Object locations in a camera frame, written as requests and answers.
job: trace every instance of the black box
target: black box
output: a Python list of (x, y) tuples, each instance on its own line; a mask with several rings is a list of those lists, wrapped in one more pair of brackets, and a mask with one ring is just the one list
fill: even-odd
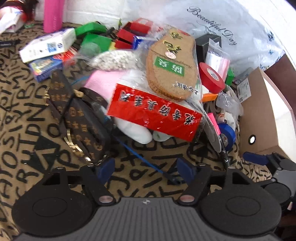
[(220, 47), (222, 47), (221, 36), (206, 34), (197, 38), (195, 40), (195, 43), (196, 43), (196, 55), (197, 55), (198, 63), (205, 62), (205, 58), (207, 56), (207, 49), (209, 47), (209, 39), (212, 39), (215, 43), (219, 42)]

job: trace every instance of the red tape roll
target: red tape roll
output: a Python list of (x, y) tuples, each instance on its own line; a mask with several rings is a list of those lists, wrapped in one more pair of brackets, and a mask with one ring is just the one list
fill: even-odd
[(209, 65), (200, 63), (199, 71), (202, 85), (205, 86), (211, 93), (218, 94), (225, 88), (225, 83), (222, 78)]

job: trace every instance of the pink bottle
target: pink bottle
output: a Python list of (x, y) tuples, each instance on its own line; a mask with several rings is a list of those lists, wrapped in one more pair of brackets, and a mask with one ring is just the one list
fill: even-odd
[(62, 28), (65, 0), (45, 0), (43, 29), (53, 33)]

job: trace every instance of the green label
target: green label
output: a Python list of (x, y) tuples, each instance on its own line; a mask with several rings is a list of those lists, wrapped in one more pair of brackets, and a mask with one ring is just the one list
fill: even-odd
[(184, 76), (184, 71), (185, 71), (184, 66), (175, 64), (175, 63), (170, 62), (170, 61), (168, 61), (166, 59), (156, 57), (154, 65), (159, 67), (159, 68), (163, 68), (163, 69), (165, 69), (167, 71), (170, 71), (170, 72), (172, 72), (174, 74)]

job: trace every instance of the blue tape roll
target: blue tape roll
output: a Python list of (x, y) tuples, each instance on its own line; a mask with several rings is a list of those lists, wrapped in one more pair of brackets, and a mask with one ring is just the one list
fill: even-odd
[(235, 143), (236, 135), (235, 131), (226, 123), (218, 124), (220, 132), (227, 138), (227, 145), (225, 146), (226, 151), (230, 151), (233, 144)]

